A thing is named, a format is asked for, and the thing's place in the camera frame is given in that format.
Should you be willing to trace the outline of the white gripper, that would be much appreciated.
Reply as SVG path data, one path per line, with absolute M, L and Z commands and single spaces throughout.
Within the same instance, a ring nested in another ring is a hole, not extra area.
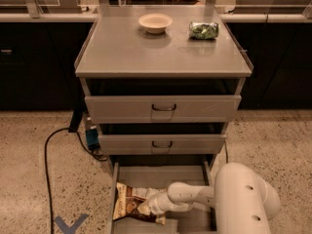
M 142 215 L 162 215 L 167 212 L 172 205 L 166 192 L 158 192 L 139 204 L 137 210 Z

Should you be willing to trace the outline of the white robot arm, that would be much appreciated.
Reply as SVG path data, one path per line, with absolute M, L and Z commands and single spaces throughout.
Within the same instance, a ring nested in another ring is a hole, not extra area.
M 213 186 L 174 182 L 141 203 L 143 215 L 188 212 L 194 204 L 214 208 L 217 234 L 271 234 L 269 220 L 281 210 L 275 188 L 250 168 L 228 163 Z

